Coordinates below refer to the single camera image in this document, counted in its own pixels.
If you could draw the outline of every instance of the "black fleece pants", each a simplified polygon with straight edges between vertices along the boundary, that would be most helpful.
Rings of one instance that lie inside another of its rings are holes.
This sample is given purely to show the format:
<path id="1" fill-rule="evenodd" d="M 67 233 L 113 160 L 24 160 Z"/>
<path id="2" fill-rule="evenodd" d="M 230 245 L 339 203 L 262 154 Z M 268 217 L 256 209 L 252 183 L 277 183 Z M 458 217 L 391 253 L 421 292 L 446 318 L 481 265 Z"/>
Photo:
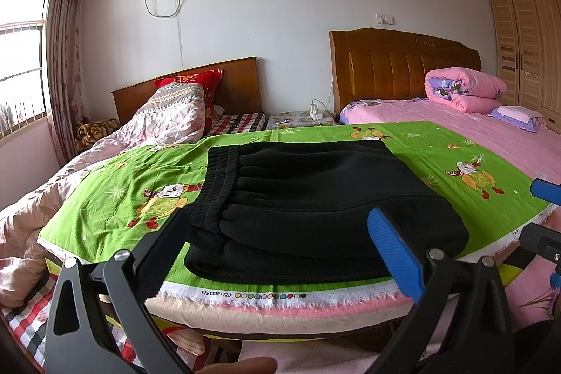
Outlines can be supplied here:
<path id="1" fill-rule="evenodd" d="M 229 283 L 374 279 L 388 270 L 366 219 L 380 206 L 405 233 L 455 257 L 469 233 L 448 201 L 382 141 L 211 148 L 188 213 L 185 266 Z"/>

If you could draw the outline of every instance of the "power strip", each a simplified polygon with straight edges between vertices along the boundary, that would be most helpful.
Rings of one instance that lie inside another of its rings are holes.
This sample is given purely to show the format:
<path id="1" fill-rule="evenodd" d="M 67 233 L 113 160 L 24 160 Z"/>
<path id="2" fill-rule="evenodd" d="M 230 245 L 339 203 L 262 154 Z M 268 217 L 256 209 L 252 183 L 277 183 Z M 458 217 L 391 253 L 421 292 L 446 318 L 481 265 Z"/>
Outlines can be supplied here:
<path id="1" fill-rule="evenodd" d="M 311 112 L 310 112 L 310 116 L 311 116 L 312 119 L 318 120 L 318 119 L 322 119 L 322 118 L 323 118 L 323 113 L 320 112 L 320 111 L 318 111 L 318 112 L 316 112 L 316 113 L 314 113 L 314 112 L 311 111 Z"/>
<path id="2" fill-rule="evenodd" d="M 310 116 L 312 119 L 318 120 L 323 118 L 323 113 L 318 111 L 318 104 L 312 103 L 310 105 Z"/>

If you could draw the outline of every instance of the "finger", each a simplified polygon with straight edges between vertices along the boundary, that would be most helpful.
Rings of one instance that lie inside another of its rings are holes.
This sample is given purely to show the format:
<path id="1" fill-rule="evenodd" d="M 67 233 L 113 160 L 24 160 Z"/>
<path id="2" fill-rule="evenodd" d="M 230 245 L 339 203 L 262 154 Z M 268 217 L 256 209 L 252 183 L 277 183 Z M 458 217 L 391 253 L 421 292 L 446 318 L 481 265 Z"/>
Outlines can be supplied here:
<path id="1" fill-rule="evenodd" d="M 196 374 L 274 374 L 277 360 L 265 356 L 237 363 L 218 363 L 198 370 Z"/>

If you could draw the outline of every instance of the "plaid sheet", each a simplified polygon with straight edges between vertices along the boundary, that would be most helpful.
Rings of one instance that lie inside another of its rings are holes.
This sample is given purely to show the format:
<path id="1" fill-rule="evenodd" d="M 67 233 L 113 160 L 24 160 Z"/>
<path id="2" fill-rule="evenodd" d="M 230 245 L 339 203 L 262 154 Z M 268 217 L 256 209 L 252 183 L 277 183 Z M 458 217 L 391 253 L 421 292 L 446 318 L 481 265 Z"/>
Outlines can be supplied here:
<path id="1" fill-rule="evenodd" d="M 207 136 L 224 133 L 256 132 L 265 126 L 265 113 L 248 113 L 245 115 L 223 115 Z"/>
<path id="2" fill-rule="evenodd" d="M 12 335 L 20 342 L 20 346 L 32 355 L 41 368 L 45 364 L 47 318 L 56 281 L 57 276 L 46 273 L 24 301 L 23 306 L 17 309 L 0 306 L 2 315 L 12 330 Z M 123 358 L 135 365 L 142 366 L 124 331 L 116 325 L 110 323 L 108 325 Z M 234 354 L 229 354 L 214 341 L 204 338 L 204 342 L 206 349 L 204 354 L 195 356 L 169 341 L 181 359 L 192 370 L 199 370 L 213 363 L 234 361 L 235 357 L 232 357 Z"/>

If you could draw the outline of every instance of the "floral curtain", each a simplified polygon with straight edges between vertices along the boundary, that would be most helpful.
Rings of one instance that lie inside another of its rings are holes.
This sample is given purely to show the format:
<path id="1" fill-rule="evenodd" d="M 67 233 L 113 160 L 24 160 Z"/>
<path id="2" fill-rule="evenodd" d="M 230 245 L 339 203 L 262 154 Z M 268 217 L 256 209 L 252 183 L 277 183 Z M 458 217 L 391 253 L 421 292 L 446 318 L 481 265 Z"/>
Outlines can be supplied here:
<path id="1" fill-rule="evenodd" d="M 80 93 L 80 0 L 49 0 L 46 20 L 48 117 L 61 166 L 78 154 L 75 132 L 83 117 Z"/>

